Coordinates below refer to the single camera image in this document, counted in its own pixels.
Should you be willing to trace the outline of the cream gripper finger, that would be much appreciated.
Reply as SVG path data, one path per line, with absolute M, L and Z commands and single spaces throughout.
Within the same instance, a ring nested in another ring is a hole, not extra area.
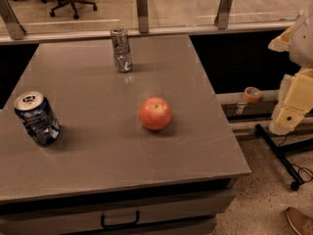
M 268 45 L 268 48 L 276 52 L 288 52 L 290 50 L 292 27 L 287 28 L 276 38 L 272 39 Z
M 312 109 L 313 70 L 302 68 L 295 75 L 285 74 L 269 129 L 276 135 L 286 135 L 294 131 Z

